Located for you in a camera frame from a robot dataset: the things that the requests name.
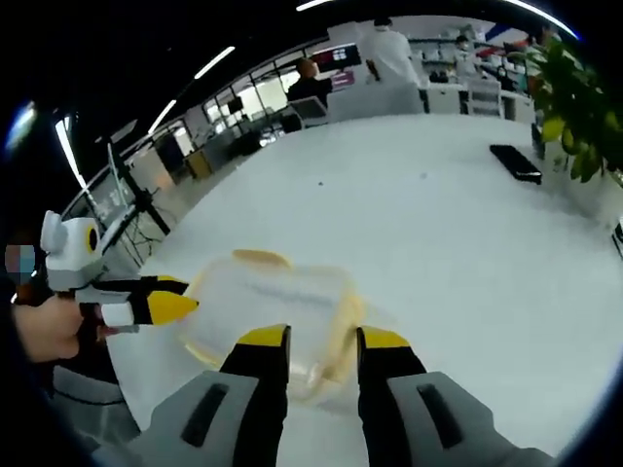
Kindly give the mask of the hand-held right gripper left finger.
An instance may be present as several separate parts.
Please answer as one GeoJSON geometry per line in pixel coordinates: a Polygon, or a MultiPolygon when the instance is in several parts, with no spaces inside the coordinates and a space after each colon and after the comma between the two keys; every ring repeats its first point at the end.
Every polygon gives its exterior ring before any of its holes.
{"type": "Polygon", "coordinates": [[[254,329],[221,370],[205,371],[153,411],[129,443],[131,466],[274,466],[287,415],[291,327],[254,329]]]}

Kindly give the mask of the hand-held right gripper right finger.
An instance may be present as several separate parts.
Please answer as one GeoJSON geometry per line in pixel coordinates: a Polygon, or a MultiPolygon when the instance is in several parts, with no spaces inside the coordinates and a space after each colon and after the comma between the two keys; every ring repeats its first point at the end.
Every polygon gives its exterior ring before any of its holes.
{"type": "Polygon", "coordinates": [[[372,466],[551,466],[495,429],[492,411],[453,379],[430,372],[398,334],[361,326],[358,413],[372,466]]]}

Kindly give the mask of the person's left hand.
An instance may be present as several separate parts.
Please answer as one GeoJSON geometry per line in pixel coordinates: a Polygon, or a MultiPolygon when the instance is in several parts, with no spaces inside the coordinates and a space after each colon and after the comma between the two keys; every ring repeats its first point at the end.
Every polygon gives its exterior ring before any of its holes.
{"type": "Polygon", "coordinates": [[[52,296],[41,305],[15,305],[13,316],[28,358],[34,363],[74,358],[79,352],[80,307],[52,296]]]}

